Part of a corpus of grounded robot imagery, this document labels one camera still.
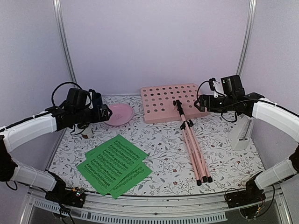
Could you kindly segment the pink music stand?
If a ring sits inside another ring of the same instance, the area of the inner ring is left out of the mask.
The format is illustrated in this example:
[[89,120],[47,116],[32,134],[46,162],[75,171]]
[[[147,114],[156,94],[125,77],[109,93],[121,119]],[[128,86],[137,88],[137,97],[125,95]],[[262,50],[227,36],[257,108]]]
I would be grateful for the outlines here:
[[197,185],[212,183],[203,150],[195,135],[192,119],[204,117],[207,112],[199,112],[193,103],[196,100],[196,84],[173,84],[142,87],[141,97],[144,108],[144,120],[147,124],[180,121],[179,126],[185,140],[191,164],[195,172]]

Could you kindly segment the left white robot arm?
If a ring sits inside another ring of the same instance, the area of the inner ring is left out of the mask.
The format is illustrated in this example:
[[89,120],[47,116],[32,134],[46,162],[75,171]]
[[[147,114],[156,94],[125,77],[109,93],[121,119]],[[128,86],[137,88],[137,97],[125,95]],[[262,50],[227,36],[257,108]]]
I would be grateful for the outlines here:
[[39,114],[25,118],[0,129],[0,180],[8,183],[23,183],[50,192],[60,203],[69,199],[65,182],[52,172],[41,171],[13,160],[10,155],[19,146],[42,135],[58,132],[75,126],[108,121],[112,110],[102,102],[102,96],[95,90],[83,90],[72,83],[60,105],[52,106]]

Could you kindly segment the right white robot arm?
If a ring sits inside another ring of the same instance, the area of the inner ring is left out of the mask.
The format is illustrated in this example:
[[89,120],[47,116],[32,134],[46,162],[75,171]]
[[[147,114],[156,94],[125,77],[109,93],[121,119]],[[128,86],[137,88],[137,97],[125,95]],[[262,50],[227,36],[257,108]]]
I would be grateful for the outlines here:
[[[286,133],[296,142],[299,141],[298,114],[269,101],[261,94],[255,92],[246,94],[239,75],[221,78],[220,82],[211,78],[207,82],[214,94],[196,96],[194,106],[200,112],[244,114],[249,118],[264,121]],[[245,203],[252,203],[259,197],[260,190],[288,180],[297,175],[298,172],[299,150],[295,149],[289,158],[247,181],[246,190],[242,192],[242,200]]]

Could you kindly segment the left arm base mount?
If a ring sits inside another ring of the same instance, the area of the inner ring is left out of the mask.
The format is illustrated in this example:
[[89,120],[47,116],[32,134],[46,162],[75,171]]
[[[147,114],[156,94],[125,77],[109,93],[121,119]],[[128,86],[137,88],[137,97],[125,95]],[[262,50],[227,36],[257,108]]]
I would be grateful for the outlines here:
[[72,189],[54,189],[47,191],[45,195],[46,200],[76,208],[83,208],[85,198],[85,189],[79,187]]

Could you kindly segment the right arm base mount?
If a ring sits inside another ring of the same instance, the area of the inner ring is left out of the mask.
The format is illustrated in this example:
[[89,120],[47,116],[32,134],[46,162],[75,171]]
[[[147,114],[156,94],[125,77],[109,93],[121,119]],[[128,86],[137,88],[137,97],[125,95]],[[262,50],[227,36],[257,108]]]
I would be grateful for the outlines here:
[[249,220],[262,214],[266,196],[263,190],[251,192],[250,190],[229,188],[224,194],[224,199],[229,208],[238,207],[241,216]]

